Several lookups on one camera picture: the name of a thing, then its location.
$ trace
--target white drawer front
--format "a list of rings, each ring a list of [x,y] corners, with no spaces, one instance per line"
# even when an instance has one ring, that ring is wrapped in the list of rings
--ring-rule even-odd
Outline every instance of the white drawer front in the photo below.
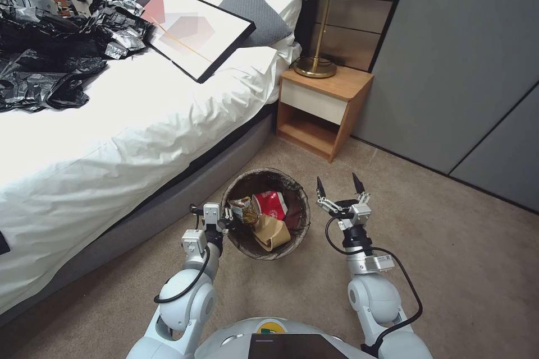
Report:
[[[337,125],[341,124],[347,104],[338,98],[306,89],[288,80],[282,81],[281,102]]]

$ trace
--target floor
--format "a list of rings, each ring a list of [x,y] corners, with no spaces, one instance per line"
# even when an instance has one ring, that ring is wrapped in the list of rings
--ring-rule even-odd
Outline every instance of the floor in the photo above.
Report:
[[[311,227],[289,256],[252,260],[225,241],[215,280],[219,302],[203,339],[246,317],[295,319],[359,346],[343,256],[324,237],[314,204],[316,175],[328,197],[353,194],[355,171],[372,193],[368,234],[401,259],[423,301],[415,332],[434,358],[536,357],[539,351],[539,216],[350,139],[332,164],[271,137],[242,171],[279,168],[309,196]],[[208,200],[220,201],[225,187]],[[124,358],[156,308],[152,299],[184,259],[191,217],[73,282],[0,329],[2,357]],[[338,240],[335,226],[332,238]],[[408,315],[414,300],[402,274],[387,276]]]

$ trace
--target nightstand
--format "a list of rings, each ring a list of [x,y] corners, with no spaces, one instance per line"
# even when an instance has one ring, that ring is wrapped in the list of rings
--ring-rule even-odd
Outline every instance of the nightstand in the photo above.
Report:
[[[328,79],[281,75],[277,135],[333,161],[350,137],[373,75],[337,67]]]

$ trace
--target black picture frame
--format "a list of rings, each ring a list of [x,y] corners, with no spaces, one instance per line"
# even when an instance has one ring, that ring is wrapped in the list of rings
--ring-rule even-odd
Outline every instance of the black picture frame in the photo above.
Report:
[[[154,50],[156,50],[160,55],[162,55],[163,57],[165,57],[169,61],[171,61],[177,68],[179,68],[183,73],[185,73],[191,79],[193,79],[194,81],[196,81],[199,84],[202,84],[215,73],[215,71],[219,68],[219,66],[222,65],[224,63],[224,61],[227,60],[229,58],[229,56],[232,55],[233,52],[236,49],[238,49],[238,47],[240,47],[240,45],[249,37],[249,35],[253,33],[253,31],[256,29],[256,26],[255,26],[255,23],[253,21],[248,20],[248,19],[246,19],[246,18],[244,18],[244,17],[242,17],[240,15],[237,15],[237,14],[232,13],[230,11],[224,10],[223,8],[215,6],[215,5],[213,5],[211,3],[208,3],[208,2],[206,2],[204,0],[197,0],[197,1],[199,1],[200,3],[205,4],[207,6],[210,6],[212,8],[215,8],[217,10],[220,10],[220,11],[222,11],[224,13],[227,13],[227,14],[229,14],[231,16],[234,16],[234,17],[237,17],[237,18],[239,18],[241,20],[244,20],[244,21],[248,22],[249,25],[241,32],[240,35],[238,35],[236,37],[236,39],[234,39],[230,43],[230,45],[209,65],[209,67],[199,77],[193,76],[190,72],[188,72],[186,69],[184,69],[178,63],[176,63],[171,57],[169,57],[166,53],[164,53],[163,51],[158,49],[153,44],[150,43],[149,46],[151,48],[153,48]]]

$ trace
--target wicker basket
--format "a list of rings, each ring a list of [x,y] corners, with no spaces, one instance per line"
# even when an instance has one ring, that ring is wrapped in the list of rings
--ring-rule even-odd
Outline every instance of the wicker basket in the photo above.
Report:
[[[223,194],[222,205],[231,199],[259,194],[265,191],[282,193],[288,207],[285,223],[290,231],[291,240],[273,251],[264,250],[255,240],[252,230],[239,220],[236,228],[229,231],[229,239],[238,250],[258,260],[275,260],[288,255],[296,249],[307,234],[310,225],[310,208],[303,187],[292,177],[274,168],[260,168],[240,175]]]

